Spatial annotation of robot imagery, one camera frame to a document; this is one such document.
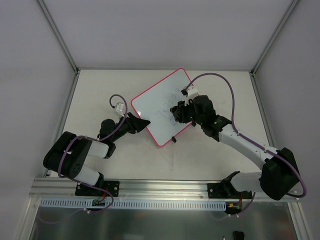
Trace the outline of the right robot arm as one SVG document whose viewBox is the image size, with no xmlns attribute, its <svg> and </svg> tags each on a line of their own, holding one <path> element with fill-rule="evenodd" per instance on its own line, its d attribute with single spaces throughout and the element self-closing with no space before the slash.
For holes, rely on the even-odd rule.
<svg viewBox="0 0 320 240">
<path fill-rule="evenodd" d="M 208 96 L 196 96 L 188 104 L 179 101 L 170 112 L 176 122 L 199 125 L 206 136 L 238 151 L 259 168 L 259 172 L 229 175 L 223 186 L 228 197 L 235 198 L 243 191 L 252 191 L 263 192 L 279 201 L 290 195 L 290 190 L 299 182 L 299 170 L 291 150 L 257 143 L 236 131 L 231 120 L 216 114 Z"/>
</svg>

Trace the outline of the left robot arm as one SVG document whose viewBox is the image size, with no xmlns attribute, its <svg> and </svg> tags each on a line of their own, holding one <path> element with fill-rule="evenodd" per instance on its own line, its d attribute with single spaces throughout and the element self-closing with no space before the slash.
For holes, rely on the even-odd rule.
<svg viewBox="0 0 320 240">
<path fill-rule="evenodd" d="M 105 188 L 104 176 L 86 166 L 86 158 L 110 158 L 116 150 L 115 141 L 126 134 L 141 132 L 150 123 L 129 112 L 118 123 L 109 118 L 102 121 L 97 140 L 65 131 L 45 155 L 43 166 L 61 177 L 87 185 L 93 195 L 99 195 Z"/>
</svg>

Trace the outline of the pink-framed whiteboard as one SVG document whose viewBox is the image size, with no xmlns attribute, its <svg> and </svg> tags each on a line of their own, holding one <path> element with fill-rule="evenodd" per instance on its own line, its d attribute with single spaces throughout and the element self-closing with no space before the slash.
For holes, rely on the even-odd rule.
<svg viewBox="0 0 320 240">
<path fill-rule="evenodd" d="M 191 123 L 175 121 L 170 108 L 184 101 L 186 97 L 181 90 L 191 82 L 184 68 L 179 68 L 158 81 L 136 97 L 130 104 L 139 118 L 150 121 L 146 127 L 159 147 L 169 143 Z"/>
</svg>

